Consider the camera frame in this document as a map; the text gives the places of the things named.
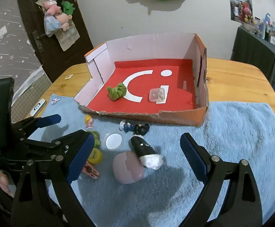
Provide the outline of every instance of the white curved shape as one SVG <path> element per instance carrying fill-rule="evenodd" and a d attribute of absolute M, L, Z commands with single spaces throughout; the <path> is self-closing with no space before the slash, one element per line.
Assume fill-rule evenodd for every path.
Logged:
<path fill-rule="evenodd" d="M 172 71 L 171 71 L 171 70 L 164 70 L 164 71 L 161 71 L 161 75 L 162 75 L 163 77 L 169 77 L 171 74 L 172 74 Z"/>
<path fill-rule="evenodd" d="M 138 77 L 138 76 L 142 76 L 145 74 L 152 74 L 153 70 L 146 70 L 146 71 L 141 71 L 141 72 L 136 72 L 132 75 L 130 75 L 129 77 L 127 77 L 124 81 L 123 84 L 126 86 L 127 88 L 127 93 L 124 96 L 125 99 L 127 99 L 128 101 L 132 101 L 132 102 L 141 102 L 143 97 L 140 96 L 135 96 L 133 94 L 131 94 L 128 90 L 128 84 L 131 80 L 133 80 L 134 78 Z"/>

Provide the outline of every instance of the white circle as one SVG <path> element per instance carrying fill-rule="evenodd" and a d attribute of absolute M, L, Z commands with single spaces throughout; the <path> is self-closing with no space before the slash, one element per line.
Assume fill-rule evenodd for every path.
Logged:
<path fill-rule="evenodd" d="M 108 149 L 116 149 L 122 143 L 122 136 L 120 134 L 114 133 L 111 134 L 106 139 L 106 147 Z"/>
<path fill-rule="evenodd" d="M 163 77 L 168 77 L 168 76 L 170 76 L 171 74 L 172 74 L 172 71 L 170 71 L 170 70 L 161 71 L 161 75 L 162 75 Z"/>

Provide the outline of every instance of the pink plush toy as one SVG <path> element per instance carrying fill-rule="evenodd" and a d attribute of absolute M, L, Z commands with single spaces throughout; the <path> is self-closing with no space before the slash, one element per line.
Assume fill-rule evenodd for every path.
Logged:
<path fill-rule="evenodd" d="M 66 31 L 69 29 L 68 21 L 72 18 L 71 15 L 67 15 L 65 13 L 56 13 L 55 18 L 58 20 L 58 22 L 61 23 L 60 28 L 63 29 L 63 31 Z"/>
<path fill-rule="evenodd" d="M 246 15 L 252 15 L 252 12 L 249 8 L 249 4 L 248 3 L 242 3 L 243 4 L 243 9 L 242 9 L 242 13 L 238 16 L 238 19 L 242 22 L 245 22 L 245 16 Z"/>
<path fill-rule="evenodd" d="M 47 14 L 55 15 L 56 13 L 61 13 L 61 7 L 57 6 L 57 2 L 55 0 L 48 0 L 43 3 L 44 9 Z"/>

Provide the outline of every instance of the green dinosaur plush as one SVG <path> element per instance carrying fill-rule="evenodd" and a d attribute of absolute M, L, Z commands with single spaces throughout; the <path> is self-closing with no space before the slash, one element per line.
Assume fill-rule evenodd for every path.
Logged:
<path fill-rule="evenodd" d="M 110 100 L 116 101 L 117 99 L 124 97 L 127 93 L 127 88 L 123 83 L 119 83 L 115 88 L 107 87 Z"/>
<path fill-rule="evenodd" d="M 64 9 L 64 13 L 67 15 L 72 15 L 73 14 L 73 10 L 75 10 L 75 8 L 73 7 L 73 4 L 70 2 L 62 2 L 62 6 Z"/>
<path fill-rule="evenodd" d="M 97 131 L 89 131 L 89 132 L 92 133 L 93 136 L 95 137 L 95 146 L 94 146 L 94 148 L 98 148 L 101 145 L 99 132 L 97 132 Z"/>

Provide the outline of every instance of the yellow hair figurine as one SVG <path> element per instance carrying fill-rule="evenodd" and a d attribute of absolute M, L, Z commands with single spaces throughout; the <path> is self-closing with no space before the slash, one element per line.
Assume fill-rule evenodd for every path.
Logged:
<path fill-rule="evenodd" d="M 93 118 L 90 116 L 90 115 L 86 115 L 85 116 L 85 124 L 86 124 L 86 128 L 88 128 L 88 127 L 93 127 Z"/>

